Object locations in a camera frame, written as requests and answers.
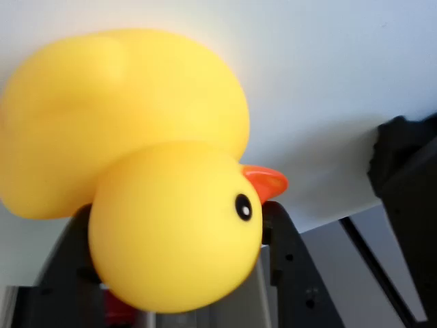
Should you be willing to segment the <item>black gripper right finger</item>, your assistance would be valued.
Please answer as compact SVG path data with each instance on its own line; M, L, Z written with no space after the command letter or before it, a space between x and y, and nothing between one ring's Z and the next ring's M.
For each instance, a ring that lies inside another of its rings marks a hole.
M270 284L277 288L278 326L343 327L313 259L286 209L262 206L262 243L270 251Z

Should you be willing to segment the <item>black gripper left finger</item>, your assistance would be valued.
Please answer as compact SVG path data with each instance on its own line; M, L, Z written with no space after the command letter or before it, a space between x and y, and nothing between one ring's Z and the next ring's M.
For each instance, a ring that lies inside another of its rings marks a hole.
M24 327L104 327L104 295L91 260L91 205L79 209L53 247L23 310Z

